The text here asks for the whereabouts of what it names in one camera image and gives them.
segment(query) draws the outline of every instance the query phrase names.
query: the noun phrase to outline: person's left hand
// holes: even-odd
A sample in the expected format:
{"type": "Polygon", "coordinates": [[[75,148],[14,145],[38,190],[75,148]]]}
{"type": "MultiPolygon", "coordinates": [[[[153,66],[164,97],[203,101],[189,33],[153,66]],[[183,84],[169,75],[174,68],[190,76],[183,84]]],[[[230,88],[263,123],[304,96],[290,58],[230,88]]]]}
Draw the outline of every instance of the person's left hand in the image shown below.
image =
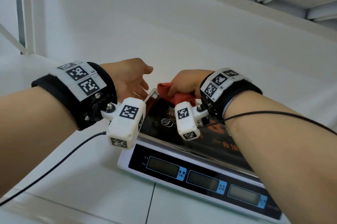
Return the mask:
{"type": "Polygon", "coordinates": [[[145,100],[148,96],[145,90],[149,85],[143,79],[144,74],[150,74],[153,67],[148,66],[140,58],[134,58],[114,63],[104,63],[101,67],[111,76],[121,103],[125,98],[133,97],[145,100]]]}

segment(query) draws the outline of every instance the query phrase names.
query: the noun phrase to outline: weighing scale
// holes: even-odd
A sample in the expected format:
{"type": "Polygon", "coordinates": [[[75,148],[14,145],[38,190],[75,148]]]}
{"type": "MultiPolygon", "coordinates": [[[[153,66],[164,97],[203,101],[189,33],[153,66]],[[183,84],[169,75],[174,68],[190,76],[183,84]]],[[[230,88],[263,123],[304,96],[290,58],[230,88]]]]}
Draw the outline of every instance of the weighing scale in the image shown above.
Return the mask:
{"type": "MultiPolygon", "coordinates": [[[[156,183],[274,223],[289,224],[258,176],[243,158],[225,125],[200,130],[183,140],[174,105],[153,89],[135,146],[123,150],[118,167],[156,183]]],[[[217,120],[208,116],[209,122],[217,120]]]]}

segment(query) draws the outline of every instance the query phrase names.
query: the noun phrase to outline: person's left arm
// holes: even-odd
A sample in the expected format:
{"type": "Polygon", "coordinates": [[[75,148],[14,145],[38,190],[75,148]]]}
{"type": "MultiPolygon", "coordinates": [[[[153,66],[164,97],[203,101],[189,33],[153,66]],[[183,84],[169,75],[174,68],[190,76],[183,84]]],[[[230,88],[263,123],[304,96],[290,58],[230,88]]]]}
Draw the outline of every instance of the person's left arm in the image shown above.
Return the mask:
{"type": "MultiPolygon", "coordinates": [[[[111,76],[117,99],[144,99],[143,79],[152,67],[141,59],[101,64],[111,76]]],[[[40,87],[0,97],[0,197],[31,172],[78,127],[69,111],[40,87]]]]}

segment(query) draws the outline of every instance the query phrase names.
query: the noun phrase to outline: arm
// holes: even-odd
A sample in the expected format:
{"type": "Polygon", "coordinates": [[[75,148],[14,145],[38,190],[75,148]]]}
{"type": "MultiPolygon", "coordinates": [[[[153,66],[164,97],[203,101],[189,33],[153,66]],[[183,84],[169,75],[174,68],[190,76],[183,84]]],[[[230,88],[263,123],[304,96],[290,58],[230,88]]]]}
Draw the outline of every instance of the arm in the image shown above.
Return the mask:
{"type": "MultiPolygon", "coordinates": [[[[247,91],[234,98],[225,118],[290,108],[247,91]]],[[[257,114],[226,121],[235,143],[292,223],[335,223],[337,137],[297,118],[257,114]]]]}
{"type": "MultiPolygon", "coordinates": [[[[143,79],[152,67],[141,59],[101,65],[114,81],[117,99],[145,98],[143,79]]],[[[40,87],[0,97],[0,197],[14,187],[66,138],[77,124],[69,111],[40,87]]]]}

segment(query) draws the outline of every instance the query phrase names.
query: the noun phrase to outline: wire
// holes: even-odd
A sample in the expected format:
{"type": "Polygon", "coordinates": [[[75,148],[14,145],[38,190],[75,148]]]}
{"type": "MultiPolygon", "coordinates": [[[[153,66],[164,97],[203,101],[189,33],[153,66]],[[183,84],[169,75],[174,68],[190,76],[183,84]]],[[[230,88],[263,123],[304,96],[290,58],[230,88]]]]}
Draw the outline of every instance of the wire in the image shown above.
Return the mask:
{"type": "Polygon", "coordinates": [[[90,138],[86,139],[85,141],[83,141],[80,145],[78,145],[76,148],[74,148],[69,154],[67,154],[60,162],[58,162],[53,168],[51,168],[49,171],[47,171],[44,175],[42,175],[40,178],[38,178],[36,181],[32,182],[31,184],[29,184],[27,187],[23,188],[22,190],[20,190],[19,192],[17,192],[16,194],[14,194],[13,196],[7,198],[5,201],[0,203],[0,207],[6,203],[8,203],[9,201],[11,201],[12,199],[14,199],[15,197],[17,197],[18,195],[22,194],[23,192],[25,192],[27,189],[29,189],[30,187],[32,187],[33,185],[35,185],[36,183],[38,183],[40,180],[42,180],[44,177],[46,177],[48,174],[50,174],[52,171],[54,171],[61,163],[63,163],[68,157],[70,157],[76,150],[78,150],[80,147],[82,147],[84,144],[86,144],[88,141],[90,141],[91,139],[99,136],[99,135],[106,135],[107,132],[100,132],[97,133],[93,136],[91,136],[90,138]]]}
{"type": "Polygon", "coordinates": [[[285,115],[285,116],[291,116],[291,117],[296,117],[296,118],[299,118],[299,119],[302,119],[302,120],[305,120],[307,122],[310,122],[312,124],[315,124],[315,125],[318,125],[319,127],[321,128],[324,128],[325,130],[329,131],[329,132],[332,132],[334,135],[337,135],[336,132],[334,132],[333,130],[331,130],[330,128],[326,127],[325,125],[323,124],[320,124],[314,120],[311,120],[307,117],[304,117],[304,116],[300,116],[300,115],[296,115],[296,114],[293,114],[293,113],[288,113],[288,112],[281,112],[281,111],[271,111],[271,110],[263,110],[263,111],[252,111],[252,112],[246,112],[246,113],[242,113],[242,114],[238,114],[238,115],[234,115],[234,116],[231,116],[231,117],[228,117],[228,118],[225,118],[221,121],[217,121],[215,123],[212,123],[212,124],[207,124],[207,125],[204,125],[204,126],[198,126],[199,129],[201,128],[206,128],[206,127],[209,127],[209,126],[212,126],[212,125],[215,125],[215,124],[221,124],[227,120],[230,120],[230,119],[233,119],[233,118],[236,118],[236,117],[241,117],[241,116],[247,116],[247,115],[255,115],[255,114],[279,114],[279,115],[285,115]]]}

